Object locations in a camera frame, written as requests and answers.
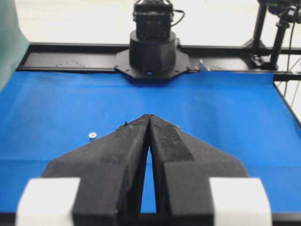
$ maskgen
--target white floor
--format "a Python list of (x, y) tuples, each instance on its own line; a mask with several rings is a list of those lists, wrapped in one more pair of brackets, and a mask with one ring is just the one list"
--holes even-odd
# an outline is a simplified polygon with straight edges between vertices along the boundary
[[(21, 30), (31, 42), (128, 43), (135, 29), (132, 20), (135, 0), (15, 0)], [(239, 46), (253, 35), (257, 0), (172, 0), (186, 12), (173, 30), (184, 45)], [(276, 16), (267, 15), (262, 41), (272, 46)], [(289, 45), (290, 30), (284, 46)], [(301, 25), (294, 32), (293, 47), (301, 46)], [(291, 65), (298, 56), (291, 57)], [(279, 66), (286, 70), (287, 56)], [(294, 68), (300, 71), (300, 63)], [(292, 102), (297, 82), (288, 83), (286, 99)], [(301, 85), (293, 110), (301, 120)]]

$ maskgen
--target blue table cover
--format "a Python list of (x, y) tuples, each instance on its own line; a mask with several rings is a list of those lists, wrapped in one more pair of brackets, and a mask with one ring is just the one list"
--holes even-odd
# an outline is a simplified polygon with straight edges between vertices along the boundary
[[(167, 83), (121, 74), (16, 72), (0, 93), (0, 212), (14, 212), (47, 163), (154, 113), (239, 158), (272, 211), (301, 211), (301, 129), (272, 74), (188, 73)], [(142, 212), (155, 212), (148, 156)]]

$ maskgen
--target black mounting plate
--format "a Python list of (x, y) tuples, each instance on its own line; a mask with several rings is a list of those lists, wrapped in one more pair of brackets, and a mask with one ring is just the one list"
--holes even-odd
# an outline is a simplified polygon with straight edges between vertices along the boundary
[(129, 61), (129, 49), (123, 52), (120, 52), (116, 55), (116, 66), (115, 69), (135, 78), (135, 79), (171, 79), (177, 75), (180, 75), (184, 72), (190, 70), (190, 59), (189, 56), (180, 51), (176, 51), (176, 63), (172, 70), (165, 73), (152, 73), (152, 72), (143, 72), (142, 70), (133, 68), (130, 65)]

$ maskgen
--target green curtain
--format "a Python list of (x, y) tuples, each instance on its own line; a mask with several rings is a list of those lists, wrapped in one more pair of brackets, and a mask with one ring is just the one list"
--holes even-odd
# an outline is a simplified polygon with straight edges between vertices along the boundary
[(19, 28), (14, 0), (0, 0), (0, 91), (14, 73), (29, 46)]

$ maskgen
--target black metal pole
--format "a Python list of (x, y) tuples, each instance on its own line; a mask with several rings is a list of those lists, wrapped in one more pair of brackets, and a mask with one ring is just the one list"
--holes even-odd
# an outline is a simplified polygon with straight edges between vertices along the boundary
[(263, 29), (263, 24), (265, 20), (265, 16), (267, 14), (267, 6), (266, 4), (260, 4), (256, 19), (256, 26), (253, 35), (253, 49), (259, 49), (260, 47), (260, 38)]
[(285, 31), (287, 28), (290, 27), (289, 23), (286, 21), (280, 21), (279, 23), (276, 24), (276, 26), (278, 27), (278, 30), (277, 30), (277, 35), (275, 38), (274, 47), (273, 47), (271, 60), (270, 60), (271, 69), (277, 68), (277, 61), (281, 53), (281, 47), (285, 36)]

